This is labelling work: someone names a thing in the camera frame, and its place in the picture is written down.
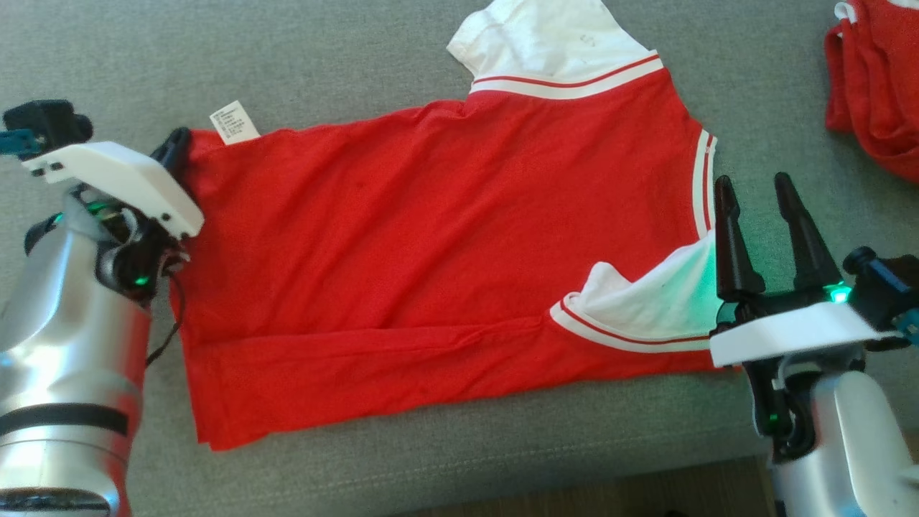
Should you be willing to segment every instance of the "gray couch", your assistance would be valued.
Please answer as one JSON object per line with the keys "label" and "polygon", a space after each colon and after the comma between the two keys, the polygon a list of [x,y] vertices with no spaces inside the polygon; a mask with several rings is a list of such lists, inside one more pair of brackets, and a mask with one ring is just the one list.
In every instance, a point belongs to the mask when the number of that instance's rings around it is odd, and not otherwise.
{"label": "gray couch", "polygon": [[[720,138],[717,173],[733,176],[754,260],[776,288],[790,286],[792,271],[771,188],[779,170],[795,178],[838,259],[863,244],[884,255],[919,252],[919,189],[823,128],[823,34],[834,1],[607,2],[660,51],[690,111]],[[4,2],[0,107],[69,98],[94,120],[97,139],[151,151],[176,126],[209,127],[208,115],[236,99],[268,132],[464,98],[470,77],[444,47],[486,4]],[[0,293],[9,293],[22,234],[54,210],[60,191],[10,160],[0,168]],[[171,324],[161,300],[153,340]],[[908,428],[919,427],[914,355],[869,360]],[[569,385],[272,436],[222,454],[196,444],[177,346],[148,371],[145,395],[129,476],[145,517],[388,514],[766,446],[736,374]]]}

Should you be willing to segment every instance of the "care tag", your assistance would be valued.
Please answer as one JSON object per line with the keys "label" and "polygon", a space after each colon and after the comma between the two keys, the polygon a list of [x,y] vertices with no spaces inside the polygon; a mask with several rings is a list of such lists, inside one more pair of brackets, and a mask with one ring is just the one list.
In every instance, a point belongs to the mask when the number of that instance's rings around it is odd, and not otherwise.
{"label": "care tag", "polygon": [[210,121],[227,145],[261,136],[238,100],[215,111],[210,115]]}

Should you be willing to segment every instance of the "black strap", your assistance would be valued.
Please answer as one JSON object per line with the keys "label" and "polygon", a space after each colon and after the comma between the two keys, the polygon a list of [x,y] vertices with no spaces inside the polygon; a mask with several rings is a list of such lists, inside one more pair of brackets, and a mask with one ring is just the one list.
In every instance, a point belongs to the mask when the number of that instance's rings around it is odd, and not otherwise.
{"label": "black strap", "polygon": [[128,436],[128,415],[97,404],[41,404],[19,408],[0,417],[0,436],[46,425],[85,425]]}

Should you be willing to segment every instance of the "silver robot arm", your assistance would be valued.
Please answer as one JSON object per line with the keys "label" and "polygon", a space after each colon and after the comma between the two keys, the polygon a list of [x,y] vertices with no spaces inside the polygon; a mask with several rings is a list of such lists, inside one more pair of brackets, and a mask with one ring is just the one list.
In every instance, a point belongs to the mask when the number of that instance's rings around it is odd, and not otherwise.
{"label": "silver robot arm", "polygon": [[0,316],[0,515],[127,516],[156,278],[203,224],[173,174],[188,131],[154,159],[83,144],[88,121],[65,101],[28,103],[4,122],[7,152],[33,176],[77,183],[27,233]]}
{"label": "silver robot arm", "polygon": [[757,433],[772,441],[779,517],[919,515],[919,478],[866,350],[919,344],[919,259],[881,259],[866,247],[845,270],[849,288],[785,174],[776,177],[789,224],[795,289],[765,294],[750,264],[731,182],[715,185],[718,292],[711,336],[716,366],[741,365]]}

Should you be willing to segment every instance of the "folded red garment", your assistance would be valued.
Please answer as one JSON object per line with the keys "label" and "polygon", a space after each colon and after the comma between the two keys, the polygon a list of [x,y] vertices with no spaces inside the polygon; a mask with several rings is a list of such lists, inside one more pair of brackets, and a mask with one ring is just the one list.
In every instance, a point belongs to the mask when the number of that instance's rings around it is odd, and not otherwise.
{"label": "folded red garment", "polygon": [[919,182],[919,10],[886,0],[850,0],[827,34],[826,127],[854,132],[890,172]]}

